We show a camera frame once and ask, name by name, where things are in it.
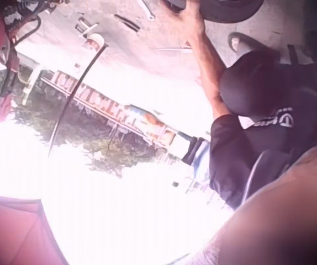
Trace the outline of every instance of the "man's arm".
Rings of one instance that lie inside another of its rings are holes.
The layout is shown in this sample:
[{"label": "man's arm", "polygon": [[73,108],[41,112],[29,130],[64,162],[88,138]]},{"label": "man's arm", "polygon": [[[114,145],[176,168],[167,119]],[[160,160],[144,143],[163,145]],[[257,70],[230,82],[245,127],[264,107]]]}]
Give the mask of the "man's arm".
[{"label": "man's arm", "polygon": [[205,95],[213,108],[214,119],[231,114],[220,96],[220,78],[226,67],[214,45],[205,33],[205,22],[199,11],[200,0],[187,0],[187,6],[179,14],[171,12],[162,1],[166,14],[188,40],[198,61]]},{"label": "man's arm", "polygon": [[219,89],[220,78],[226,66],[214,45],[205,32],[202,35],[191,38],[189,43],[200,68],[203,89],[213,108],[214,119],[231,114],[221,99]]}]

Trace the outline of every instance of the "red umbrella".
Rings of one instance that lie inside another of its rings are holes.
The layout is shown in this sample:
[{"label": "red umbrella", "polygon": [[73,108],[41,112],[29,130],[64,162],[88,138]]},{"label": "red umbrella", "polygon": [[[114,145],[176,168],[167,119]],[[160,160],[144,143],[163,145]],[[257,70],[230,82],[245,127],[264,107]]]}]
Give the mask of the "red umbrella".
[{"label": "red umbrella", "polygon": [[66,265],[41,200],[0,197],[0,265]]}]

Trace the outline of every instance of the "wrench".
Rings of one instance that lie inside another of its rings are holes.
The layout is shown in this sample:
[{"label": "wrench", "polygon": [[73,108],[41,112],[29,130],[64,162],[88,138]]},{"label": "wrench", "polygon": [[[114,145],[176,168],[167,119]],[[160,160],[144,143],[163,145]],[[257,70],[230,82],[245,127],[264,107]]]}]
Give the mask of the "wrench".
[{"label": "wrench", "polygon": [[150,21],[155,20],[154,14],[149,10],[149,8],[148,8],[147,4],[144,2],[144,0],[138,0],[138,3],[140,5],[140,7],[145,11],[148,20],[150,20]]}]

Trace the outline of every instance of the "concrete floor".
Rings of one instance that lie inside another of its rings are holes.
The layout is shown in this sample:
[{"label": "concrete floor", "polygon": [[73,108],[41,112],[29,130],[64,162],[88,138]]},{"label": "concrete floor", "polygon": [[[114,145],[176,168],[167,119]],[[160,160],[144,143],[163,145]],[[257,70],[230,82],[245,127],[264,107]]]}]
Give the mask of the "concrete floor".
[{"label": "concrete floor", "polygon": [[[153,47],[179,47],[184,43],[179,31],[162,14],[158,0],[147,1],[156,19],[148,21],[136,1],[72,0],[52,14],[41,14],[39,31],[18,46],[18,51],[52,71],[71,75],[77,62],[86,65],[91,56],[82,50],[84,40],[75,29],[77,19],[98,22],[91,33],[100,33],[109,48],[90,71],[85,83],[123,104],[135,104],[163,113],[170,126],[194,136],[210,130],[212,112],[195,79],[199,70],[192,54],[157,52]],[[235,60],[227,36],[233,31],[250,35],[262,43],[286,50],[287,44],[303,43],[304,0],[265,0],[250,19],[237,24],[207,22],[207,33],[227,66]],[[113,14],[135,21],[136,34],[118,22]],[[34,25],[28,24],[23,32]]]}]

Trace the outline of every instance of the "printed logo on shirt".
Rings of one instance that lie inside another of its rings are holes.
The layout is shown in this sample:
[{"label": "printed logo on shirt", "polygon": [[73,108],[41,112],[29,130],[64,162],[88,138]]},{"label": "printed logo on shirt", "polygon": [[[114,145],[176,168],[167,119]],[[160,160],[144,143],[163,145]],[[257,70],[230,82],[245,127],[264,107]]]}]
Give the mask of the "printed logo on shirt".
[{"label": "printed logo on shirt", "polygon": [[292,108],[279,109],[275,116],[263,119],[253,124],[254,127],[264,127],[269,125],[280,125],[287,128],[294,126],[294,119],[291,115]]}]

